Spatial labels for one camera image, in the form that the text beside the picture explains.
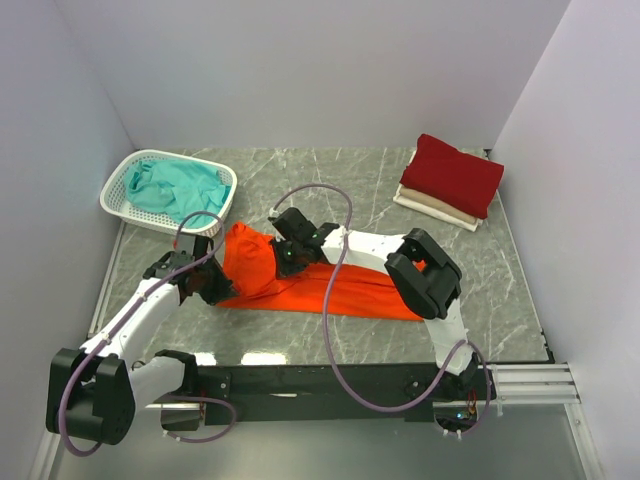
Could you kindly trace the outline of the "orange t shirt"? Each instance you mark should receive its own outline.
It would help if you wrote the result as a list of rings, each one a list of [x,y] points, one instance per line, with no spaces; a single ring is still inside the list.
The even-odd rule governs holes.
[[[238,295],[224,308],[320,313],[333,267],[313,264],[303,272],[276,276],[273,237],[237,222],[225,236],[223,270]],[[344,265],[334,283],[329,313],[359,318],[419,322],[402,301],[391,278],[383,273]]]

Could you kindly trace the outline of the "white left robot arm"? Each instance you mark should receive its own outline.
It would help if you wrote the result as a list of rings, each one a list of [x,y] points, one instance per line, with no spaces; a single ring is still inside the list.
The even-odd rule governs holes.
[[[194,355],[161,350],[136,367],[161,323],[198,295],[209,305],[234,296],[209,237],[187,234],[143,273],[133,296],[102,330],[76,349],[62,348],[49,371],[45,426],[65,441],[116,445],[136,413],[171,395],[201,393]]]

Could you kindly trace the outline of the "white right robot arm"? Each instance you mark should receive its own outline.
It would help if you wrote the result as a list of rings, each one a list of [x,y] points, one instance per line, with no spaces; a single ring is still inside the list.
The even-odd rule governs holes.
[[[468,341],[462,320],[462,272],[426,231],[414,228],[404,235],[382,235],[336,223],[317,227],[295,207],[272,212],[269,221],[281,235],[273,242],[279,274],[289,276],[310,265],[333,268],[321,304],[326,348],[331,347],[328,315],[338,274],[346,266],[382,273],[428,329],[438,371],[425,392],[438,393],[443,401],[471,402],[478,393],[474,381],[481,378],[486,397],[491,397],[491,376]]]

